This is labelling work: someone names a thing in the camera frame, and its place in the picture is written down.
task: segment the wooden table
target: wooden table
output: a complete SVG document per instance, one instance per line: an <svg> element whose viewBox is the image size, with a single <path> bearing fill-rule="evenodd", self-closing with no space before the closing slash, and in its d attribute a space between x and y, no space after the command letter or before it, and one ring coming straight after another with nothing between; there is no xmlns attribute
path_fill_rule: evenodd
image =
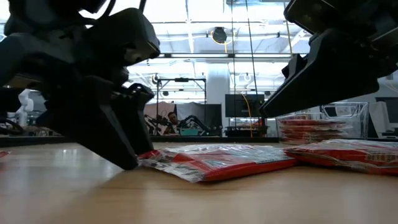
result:
<svg viewBox="0 0 398 224"><path fill-rule="evenodd" d="M151 169L123 172L77 144L7 150L12 154L0 159L1 224L398 220L395 177L294 167L219 184L190 184Z"/></svg>

